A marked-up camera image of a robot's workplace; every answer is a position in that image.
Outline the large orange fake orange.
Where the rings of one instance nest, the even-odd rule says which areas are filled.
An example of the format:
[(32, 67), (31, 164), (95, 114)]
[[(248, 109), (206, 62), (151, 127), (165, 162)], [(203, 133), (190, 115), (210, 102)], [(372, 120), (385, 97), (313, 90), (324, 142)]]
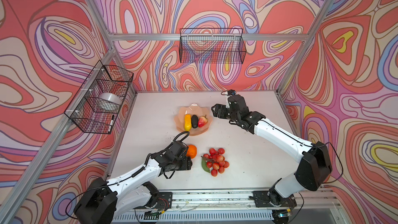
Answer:
[(195, 145), (188, 145), (186, 156), (194, 159), (197, 156), (197, 147)]

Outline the red fake apple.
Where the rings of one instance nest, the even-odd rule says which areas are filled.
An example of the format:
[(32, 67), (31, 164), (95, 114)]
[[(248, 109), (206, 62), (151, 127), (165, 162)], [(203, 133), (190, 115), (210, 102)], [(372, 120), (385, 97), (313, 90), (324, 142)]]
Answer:
[(206, 118), (206, 116), (201, 116), (198, 120), (198, 127), (202, 128), (204, 127), (208, 122), (208, 119)]

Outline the dark fake avocado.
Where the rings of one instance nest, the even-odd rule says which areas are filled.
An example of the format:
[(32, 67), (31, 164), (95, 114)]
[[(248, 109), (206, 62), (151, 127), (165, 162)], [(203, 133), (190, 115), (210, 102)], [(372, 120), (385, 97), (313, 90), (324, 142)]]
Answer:
[(198, 120), (199, 120), (199, 118), (198, 118), (197, 115), (192, 115), (191, 116), (191, 126), (192, 126), (193, 129), (198, 128)]

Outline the yellow fake fruit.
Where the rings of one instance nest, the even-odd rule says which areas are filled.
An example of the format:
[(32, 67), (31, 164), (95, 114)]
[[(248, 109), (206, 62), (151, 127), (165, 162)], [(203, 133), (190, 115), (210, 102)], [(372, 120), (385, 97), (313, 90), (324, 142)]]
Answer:
[(184, 130), (190, 131), (192, 129), (191, 115), (185, 114), (184, 116)]

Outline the red fake grape bunch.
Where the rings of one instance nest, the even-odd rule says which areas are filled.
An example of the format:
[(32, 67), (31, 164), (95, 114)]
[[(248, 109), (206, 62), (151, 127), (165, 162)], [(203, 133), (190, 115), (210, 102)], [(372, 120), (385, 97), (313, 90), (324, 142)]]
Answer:
[(223, 174), (230, 166), (225, 158), (226, 150), (224, 148), (210, 148), (208, 153), (201, 155), (201, 167), (204, 172), (213, 177)]

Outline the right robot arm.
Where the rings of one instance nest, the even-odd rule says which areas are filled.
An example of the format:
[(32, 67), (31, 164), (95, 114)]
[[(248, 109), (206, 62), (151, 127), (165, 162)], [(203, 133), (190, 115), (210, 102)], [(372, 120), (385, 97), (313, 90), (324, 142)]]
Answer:
[(295, 172), (279, 179), (268, 191), (267, 199), (273, 206), (282, 203), (302, 190), (317, 191), (332, 172), (329, 151), (322, 142), (312, 143), (284, 130), (265, 115), (250, 111), (244, 97), (234, 90), (227, 91), (226, 104), (211, 107), (214, 117), (227, 119), (245, 131), (273, 143), (297, 163)]

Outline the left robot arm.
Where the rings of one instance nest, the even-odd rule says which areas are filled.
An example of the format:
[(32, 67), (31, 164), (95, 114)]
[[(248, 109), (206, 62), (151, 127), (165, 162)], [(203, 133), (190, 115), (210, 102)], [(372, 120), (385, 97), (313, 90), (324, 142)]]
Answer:
[(167, 173), (190, 170), (192, 161), (187, 152), (185, 143), (172, 141), (125, 174), (94, 180), (74, 207), (74, 215), (81, 224), (110, 224), (115, 217), (136, 208), (148, 209), (155, 215), (168, 210), (171, 194), (160, 193), (151, 181), (159, 176), (171, 178)]

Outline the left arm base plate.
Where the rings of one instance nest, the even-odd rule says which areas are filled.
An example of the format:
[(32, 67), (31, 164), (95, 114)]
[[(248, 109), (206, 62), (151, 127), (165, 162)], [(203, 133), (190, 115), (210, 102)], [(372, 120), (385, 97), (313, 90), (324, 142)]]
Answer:
[(173, 193), (171, 191), (160, 192), (155, 197), (151, 197), (149, 202), (144, 206), (136, 209), (156, 209), (157, 211), (165, 211), (172, 207)]

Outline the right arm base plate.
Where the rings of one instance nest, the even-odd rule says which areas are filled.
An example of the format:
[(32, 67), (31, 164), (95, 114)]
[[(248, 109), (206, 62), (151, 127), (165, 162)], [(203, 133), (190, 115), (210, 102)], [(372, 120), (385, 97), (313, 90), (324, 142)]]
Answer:
[(277, 193), (269, 191), (253, 191), (249, 199), (255, 202), (256, 207), (295, 208), (296, 200), (293, 195), (282, 198)]

